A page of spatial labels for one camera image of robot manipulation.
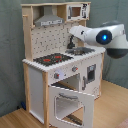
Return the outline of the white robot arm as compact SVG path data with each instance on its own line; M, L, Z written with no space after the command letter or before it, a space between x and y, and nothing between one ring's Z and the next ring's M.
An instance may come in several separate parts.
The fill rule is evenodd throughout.
M106 22L97 28L74 26L70 33L88 45L104 47L111 58L122 58L128 53L125 28L118 21Z

